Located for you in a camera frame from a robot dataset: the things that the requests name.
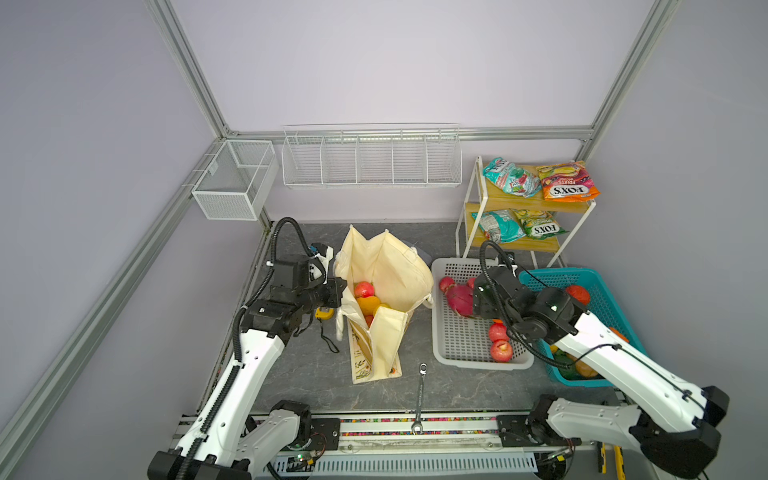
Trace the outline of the yellow pear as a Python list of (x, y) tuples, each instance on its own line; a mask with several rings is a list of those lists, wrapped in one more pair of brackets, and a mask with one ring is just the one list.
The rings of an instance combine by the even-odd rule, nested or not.
[(356, 301), (364, 317), (374, 317), (379, 308), (389, 307), (386, 302), (382, 302), (377, 296), (357, 298)]

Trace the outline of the cream floral tote bag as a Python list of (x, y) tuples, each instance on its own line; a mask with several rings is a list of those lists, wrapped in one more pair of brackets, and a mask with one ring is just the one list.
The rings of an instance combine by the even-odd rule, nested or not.
[(368, 239), (351, 226), (334, 275), (347, 282), (334, 323), (336, 339), (349, 343), (352, 382), (400, 377), (399, 349), (415, 310), (433, 304), (429, 267), (389, 231)]

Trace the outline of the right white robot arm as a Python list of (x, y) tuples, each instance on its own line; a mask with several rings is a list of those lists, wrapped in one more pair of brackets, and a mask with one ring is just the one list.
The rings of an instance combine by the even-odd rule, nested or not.
[(669, 372), (615, 334), (565, 290), (530, 290), (514, 267), (482, 267), (474, 282), (473, 313), (499, 319), (519, 343), (543, 340), (595, 370), (629, 399), (610, 406), (543, 395), (526, 420), (541, 443), (579, 439), (638, 451), (681, 479), (704, 475), (717, 456), (717, 427), (730, 399)]

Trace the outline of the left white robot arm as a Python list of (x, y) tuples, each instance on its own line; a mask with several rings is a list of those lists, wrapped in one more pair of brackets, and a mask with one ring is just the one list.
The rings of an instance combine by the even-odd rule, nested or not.
[(304, 316), (340, 307), (345, 280), (281, 281), (239, 311), (233, 354), (211, 397), (176, 447), (157, 452), (150, 479), (250, 479), (291, 443), (311, 436), (308, 405), (281, 401), (254, 429), (246, 423), (261, 387)]

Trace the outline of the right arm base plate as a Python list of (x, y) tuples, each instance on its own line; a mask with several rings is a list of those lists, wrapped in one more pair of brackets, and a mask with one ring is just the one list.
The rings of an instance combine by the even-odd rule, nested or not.
[(546, 416), (502, 414), (496, 416), (498, 436), (503, 447), (577, 447), (579, 438), (566, 438), (556, 433)]

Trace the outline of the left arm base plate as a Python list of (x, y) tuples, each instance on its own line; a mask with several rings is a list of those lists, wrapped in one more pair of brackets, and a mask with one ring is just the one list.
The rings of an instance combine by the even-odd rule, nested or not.
[(282, 451), (336, 451), (341, 440), (341, 419), (338, 417), (312, 418), (310, 426)]

